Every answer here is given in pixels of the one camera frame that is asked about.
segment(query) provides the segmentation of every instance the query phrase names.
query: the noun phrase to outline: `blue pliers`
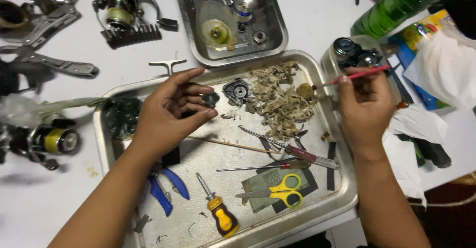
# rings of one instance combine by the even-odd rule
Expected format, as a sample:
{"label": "blue pliers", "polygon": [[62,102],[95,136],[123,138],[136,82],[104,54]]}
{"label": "blue pliers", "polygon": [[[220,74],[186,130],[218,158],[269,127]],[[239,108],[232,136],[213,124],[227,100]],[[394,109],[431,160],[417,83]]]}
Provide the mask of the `blue pliers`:
{"label": "blue pliers", "polygon": [[169,216],[172,212],[172,203],[158,184],[157,176],[159,173],[164,174],[164,176],[170,181],[170,184],[172,184],[172,190],[179,193],[187,200],[190,200],[190,196],[188,195],[188,190],[185,186],[185,183],[183,183],[182,179],[180,179],[174,172],[167,168],[162,168],[160,171],[152,169],[150,174],[147,176],[147,180],[150,182],[150,193],[158,200],[165,211],[165,215]]}

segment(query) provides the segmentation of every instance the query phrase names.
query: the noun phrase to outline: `scissors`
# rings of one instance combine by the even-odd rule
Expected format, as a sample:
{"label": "scissors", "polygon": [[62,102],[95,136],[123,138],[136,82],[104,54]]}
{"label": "scissors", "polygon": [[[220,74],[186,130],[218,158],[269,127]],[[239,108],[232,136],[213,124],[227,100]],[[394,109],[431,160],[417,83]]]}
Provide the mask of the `scissors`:
{"label": "scissors", "polygon": [[[297,184],[294,187],[288,187],[286,185],[286,180],[288,178],[297,179]],[[288,208],[294,209],[294,208],[298,208],[302,204],[302,195],[301,193],[296,191],[300,186],[301,186],[301,178],[299,178],[298,175],[291,173],[291,174],[285,175],[281,183],[277,186],[271,186],[271,187],[268,187],[268,189],[237,194],[235,195],[235,197],[238,197],[238,198],[261,198],[261,197],[278,198],[278,199],[281,199]],[[299,197],[299,200],[294,204],[289,204],[288,202],[288,198],[291,195],[296,195]]]}

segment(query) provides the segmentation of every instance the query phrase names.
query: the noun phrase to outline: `forearm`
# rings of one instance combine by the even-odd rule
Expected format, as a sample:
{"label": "forearm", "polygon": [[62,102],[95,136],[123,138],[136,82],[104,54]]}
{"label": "forearm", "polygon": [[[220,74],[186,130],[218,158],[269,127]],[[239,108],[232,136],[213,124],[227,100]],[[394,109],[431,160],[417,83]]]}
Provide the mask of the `forearm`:
{"label": "forearm", "polygon": [[121,247],[150,169],[135,155],[122,154],[49,248]]}
{"label": "forearm", "polygon": [[355,150],[359,215],[368,242],[379,247],[430,247],[383,146]]}

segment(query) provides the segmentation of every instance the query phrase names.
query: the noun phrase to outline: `stainless steel tray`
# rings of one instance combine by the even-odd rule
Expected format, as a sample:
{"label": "stainless steel tray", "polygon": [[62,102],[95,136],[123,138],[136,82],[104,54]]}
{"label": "stainless steel tray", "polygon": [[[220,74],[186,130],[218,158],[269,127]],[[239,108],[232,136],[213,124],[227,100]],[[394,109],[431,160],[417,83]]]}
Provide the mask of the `stainless steel tray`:
{"label": "stainless steel tray", "polygon": [[[244,77],[249,71],[259,69],[265,65],[275,65],[279,62],[297,61],[301,71],[295,76],[296,85],[302,82],[312,84],[323,83],[326,73],[322,71],[314,58],[298,50],[285,51],[280,55],[264,59],[248,61],[242,64],[230,65],[221,69],[207,69],[205,74],[194,81],[215,87],[222,99],[217,103],[216,109],[220,114],[235,115],[236,120],[215,118],[205,124],[194,136],[218,134],[218,138],[231,143],[239,143],[255,148],[262,148],[255,137],[238,129],[239,124],[259,133],[265,133],[267,128],[261,125],[262,117],[257,114],[245,112],[245,107],[238,109],[230,106],[221,88],[224,83],[237,77]],[[112,89],[105,96],[132,95],[145,98],[152,93],[166,78],[143,81]],[[126,236],[125,247],[264,247],[277,242],[308,227],[319,224],[329,218],[342,214],[353,208],[357,203],[357,186],[355,184],[352,158],[348,150],[338,122],[336,104],[330,95],[330,89],[321,89],[326,98],[315,107],[315,114],[305,123],[309,132],[303,137],[303,145],[312,153],[327,156],[328,142],[322,141],[320,136],[328,131],[332,141],[337,142],[336,159],[341,164],[336,171],[336,191],[328,191],[326,186],[327,169],[317,165],[310,167],[311,172],[319,186],[311,194],[304,197],[304,204],[297,209],[287,209],[275,214],[272,207],[267,207],[253,214],[249,203],[241,204],[240,198],[235,194],[242,193],[241,181],[254,176],[254,171],[216,172],[219,168],[234,168],[242,166],[266,165],[272,160],[265,153],[228,147],[214,143],[199,142],[186,139],[180,146],[181,163],[171,166],[187,185],[190,200],[187,201],[171,191],[170,184],[159,179],[172,194],[174,209],[169,217],[157,200],[148,195],[149,186],[144,188],[142,199],[138,205],[139,214],[147,214],[152,218],[144,227],[141,234],[130,231]],[[99,155],[103,173],[109,171],[111,165],[121,154],[123,143],[111,140],[104,121],[104,112],[98,107],[94,113],[94,127],[98,141]],[[200,186],[195,172],[199,172],[212,191],[223,197],[227,208],[237,217],[240,229],[229,239],[223,239],[206,209],[207,201],[205,192]],[[208,218],[199,215],[205,213]],[[138,217],[135,217],[131,228],[134,227]],[[167,235],[156,245],[158,236]]]}
{"label": "stainless steel tray", "polygon": [[[248,25],[249,27],[254,27],[256,30],[265,32],[267,36],[265,43],[261,45],[246,45],[241,39],[240,33],[237,33],[238,42],[235,45],[235,50],[232,52],[226,50],[226,48],[216,50],[206,46],[197,34],[195,25],[196,7],[202,2],[209,0],[178,1],[193,56],[204,65],[218,67],[277,55],[288,45],[288,31],[284,24],[281,11],[279,10],[277,0],[258,0],[258,6],[253,13],[253,19],[250,21],[251,24]],[[227,6],[226,0],[211,1],[217,1],[232,11],[232,8]]]}

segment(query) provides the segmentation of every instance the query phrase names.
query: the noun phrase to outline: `human hand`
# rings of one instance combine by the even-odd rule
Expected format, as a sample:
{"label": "human hand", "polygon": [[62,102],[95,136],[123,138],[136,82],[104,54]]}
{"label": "human hand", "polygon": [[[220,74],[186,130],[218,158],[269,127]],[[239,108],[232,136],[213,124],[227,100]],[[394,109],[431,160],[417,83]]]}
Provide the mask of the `human hand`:
{"label": "human hand", "polygon": [[[152,165],[218,115],[216,110],[200,105],[200,94],[212,92],[213,88],[189,82],[204,71],[203,68],[193,68],[174,74],[146,98],[128,150],[137,151]],[[180,119],[182,113],[189,110],[198,112]]]}
{"label": "human hand", "polygon": [[[368,70],[348,68],[348,74]],[[342,126],[354,152],[382,146],[382,135],[396,110],[387,77],[380,71],[350,80],[339,78]]]}

